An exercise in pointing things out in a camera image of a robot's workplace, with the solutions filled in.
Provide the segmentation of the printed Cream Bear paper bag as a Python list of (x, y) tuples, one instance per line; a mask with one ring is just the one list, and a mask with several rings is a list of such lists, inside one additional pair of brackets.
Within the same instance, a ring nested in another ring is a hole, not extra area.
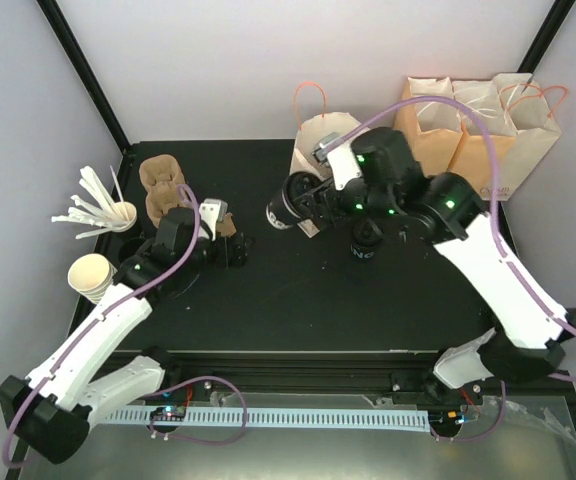
[(298, 226), (309, 238), (344, 224), (365, 209), (368, 187), (352, 141), (365, 128), (347, 112), (329, 112), (322, 98), (321, 112), (297, 120), (289, 173), (278, 194), (281, 228)]

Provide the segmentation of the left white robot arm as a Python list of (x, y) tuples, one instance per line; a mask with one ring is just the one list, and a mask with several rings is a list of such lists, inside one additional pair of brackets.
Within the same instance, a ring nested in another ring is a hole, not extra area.
[(188, 288), (201, 269), (246, 263), (250, 238), (218, 231), (227, 217), (225, 202), (207, 199), (162, 218), (155, 237), (120, 264), (99, 303), (64, 343), (25, 378), (2, 382), (0, 405), (10, 437), (60, 464), (109, 414), (140, 398), (170, 399), (181, 391), (179, 365), (156, 346), (102, 378), (96, 374), (155, 306)]

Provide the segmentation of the single black paper cup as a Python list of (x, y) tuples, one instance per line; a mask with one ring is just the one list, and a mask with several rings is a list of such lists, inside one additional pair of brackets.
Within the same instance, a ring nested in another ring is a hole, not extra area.
[(352, 242), (350, 244), (350, 252), (354, 260), (359, 262), (369, 262), (374, 259), (379, 247), (379, 243), (363, 244), (359, 242)]

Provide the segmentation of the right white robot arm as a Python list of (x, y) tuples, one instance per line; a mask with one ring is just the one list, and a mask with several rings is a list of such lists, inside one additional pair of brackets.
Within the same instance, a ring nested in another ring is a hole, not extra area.
[(281, 193), (294, 220), (325, 230), (354, 216), (368, 229), (364, 246), (385, 240), (380, 221), (412, 230), (448, 260), (477, 291), (496, 323), (447, 348), (425, 374), (425, 396), (444, 403), (460, 387), (496, 377), (523, 382), (567, 380), (563, 342), (576, 335), (576, 309), (548, 295), (494, 231), (479, 195), (461, 176), (427, 176), (404, 134), (365, 129), (334, 147), (338, 132), (310, 134), (297, 152)]

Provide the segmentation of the black paper cup stack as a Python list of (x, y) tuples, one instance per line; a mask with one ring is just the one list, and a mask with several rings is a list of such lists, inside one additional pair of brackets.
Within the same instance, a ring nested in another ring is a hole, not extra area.
[(120, 265), (134, 264), (146, 246), (145, 238), (133, 238), (124, 243), (118, 251), (118, 262)]

